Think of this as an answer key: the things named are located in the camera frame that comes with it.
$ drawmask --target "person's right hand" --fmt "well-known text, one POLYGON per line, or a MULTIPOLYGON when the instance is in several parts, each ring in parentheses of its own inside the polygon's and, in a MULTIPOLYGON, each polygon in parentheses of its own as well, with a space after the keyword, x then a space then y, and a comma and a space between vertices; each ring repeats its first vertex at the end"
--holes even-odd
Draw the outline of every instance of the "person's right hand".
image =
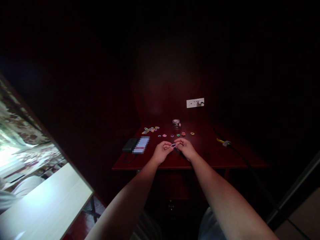
POLYGON ((178 138, 174 142, 176 143, 176 149, 181 151, 189 162, 191 162, 198 155, 190 141, 184 138, 178 138))

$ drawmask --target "wooden table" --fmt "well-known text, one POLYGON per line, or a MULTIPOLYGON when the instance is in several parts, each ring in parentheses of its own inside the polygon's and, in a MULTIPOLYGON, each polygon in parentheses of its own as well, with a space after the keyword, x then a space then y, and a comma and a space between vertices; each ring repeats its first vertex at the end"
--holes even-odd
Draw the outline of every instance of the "wooden table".
POLYGON ((0 239, 61 239, 92 194, 68 163, 0 215, 0 239))
MULTIPOLYGON (((256 155, 250 146, 244 143, 239 137, 235 136, 234 133, 231 133, 219 126, 215 126, 215 128, 225 139, 232 142, 232 145, 248 159, 252 167, 263 168, 270 166, 268 162, 256 155)), ((164 140, 173 143, 173 141, 178 138, 176 135, 181 134, 182 132, 186 133, 186 136, 183 138, 188 139, 200 156, 202 156, 204 160, 206 160, 213 168, 224 168, 227 172, 231 168, 247 167, 243 159, 236 152, 230 148, 223 147, 222 144, 216 140, 217 135, 213 131, 210 124, 182 122, 182 128, 180 130, 173 130, 171 128, 171 124, 141 126, 134 138, 150 136, 150 142, 144 154, 139 154, 131 163, 125 163, 124 158, 126 153, 122 153, 112 169, 139 170, 143 168, 143 166, 152 157, 154 149, 158 143, 164 140), (146 135, 141 134, 144 131, 144 127, 150 128, 155 126, 159 126, 160 129, 153 133, 149 132, 146 135), (158 135, 163 134, 166 134, 167 136, 158 137, 158 135)), ((133 157, 134 155, 130 153, 126 158, 126 161, 130 161, 133 157)), ((166 160, 159 166, 158 169, 181 170, 191 168, 191 164, 180 152, 175 149, 167 156, 166 160)))

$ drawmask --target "cable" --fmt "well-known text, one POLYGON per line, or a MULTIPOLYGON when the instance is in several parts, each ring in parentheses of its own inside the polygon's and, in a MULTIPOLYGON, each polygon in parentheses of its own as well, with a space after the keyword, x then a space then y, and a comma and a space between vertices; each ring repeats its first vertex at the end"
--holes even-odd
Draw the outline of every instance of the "cable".
POLYGON ((137 154, 135 154, 134 155, 134 158, 131 160, 131 161, 129 161, 129 162, 126 162, 126 158, 127 158, 127 156, 128 156, 128 154, 129 153, 127 153, 127 155, 124 157, 124 159, 123 159, 123 161, 125 162, 125 163, 131 163, 133 160, 135 160, 135 158, 137 157, 137 154))
MULTIPOLYGON (((221 138, 223 141, 225 141, 225 139, 216 131, 216 129, 213 126, 213 116, 211 115, 211 125, 213 128, 213 131, 217 134, 217 136, 219 138, 221 138)), ((238 153, 240 155, 240 157, 242 157, 243 161, 245 162, 245 164, 247 165, 248 169, 251 171, 251 173, 253 174, 253 177, 255 178, 259 188, 262 190, 262 192, 264 193, 264 195, 267 197, 269 203, 274 207, 274 209, 276 209, 279 214, 285 219, 287 220, 305 239, 307 240, 311 240, 303 231, 301 231, 286 215, 283 214, 283 212, 280 210, 280 208, 278 207, 277 203, 274 201, 274 199, 272 198, 271 194, 269 193, 269 191, 266 189, 266 187, 263 185, 263 183, 261 182, 260 178, 258 177, 258 175, 256 174, 256 172, 253 170, 251 164, 249 163, 249 161, 241 154, 239 153, 232 145, 227 145, 227 147, 231 148, 232 150, 234 150, 236 153, 238 153)))

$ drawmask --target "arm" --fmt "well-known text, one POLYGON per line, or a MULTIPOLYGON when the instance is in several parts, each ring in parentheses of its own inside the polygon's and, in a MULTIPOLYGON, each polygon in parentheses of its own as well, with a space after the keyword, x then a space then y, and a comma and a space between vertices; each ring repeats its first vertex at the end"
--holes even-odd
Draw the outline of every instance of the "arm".
POLYGON ((85 240, 129 239, 137 225, 158 166, 172 152, 171 143, 157 145, 143 169, 116 195, 85 240))
POLYGON ((201 188, 227 239, 278 239, 244 199, 183 138, 174 141, 197 175, 201 188))

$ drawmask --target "dark wall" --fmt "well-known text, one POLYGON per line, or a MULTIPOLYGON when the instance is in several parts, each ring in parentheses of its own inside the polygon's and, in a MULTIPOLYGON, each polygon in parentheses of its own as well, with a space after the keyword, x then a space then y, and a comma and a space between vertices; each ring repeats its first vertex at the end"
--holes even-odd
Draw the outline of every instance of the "dark wall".
POLYGON ((141 123, 208 120, 217 113, 229 41, 226 6, 100 3, 90 13, 103 42, 116 45, 113 59, 130 79, 141 123), (202 97, 205 107, 186 108, 187 99, 202 97))
POLYGON ((221 118, 279 167, 268 181, 284 193, 320 146, 319 17, 303 3, 234 7, 221 118))
POLYGON ((127 183, 111 167, 140 126, 127 76, 77 6, 34 1, 1 10, 0 72, 108 203, 127 183))

